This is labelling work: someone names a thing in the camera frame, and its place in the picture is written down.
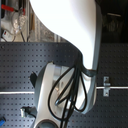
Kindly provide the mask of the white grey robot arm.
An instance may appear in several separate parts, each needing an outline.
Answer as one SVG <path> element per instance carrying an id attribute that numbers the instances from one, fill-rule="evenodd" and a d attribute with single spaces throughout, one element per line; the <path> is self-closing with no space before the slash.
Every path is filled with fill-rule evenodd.
<path id="1" fill-rule="evenodd" d="M 95 0 L 30 0 L 34 13 L 53 33 L 78 49 L 71 66 L 46 64 L 35 76 L 33 128 L 66 128 L 72 113 L 89 112 L 96 101 L 102 30 Z"/>

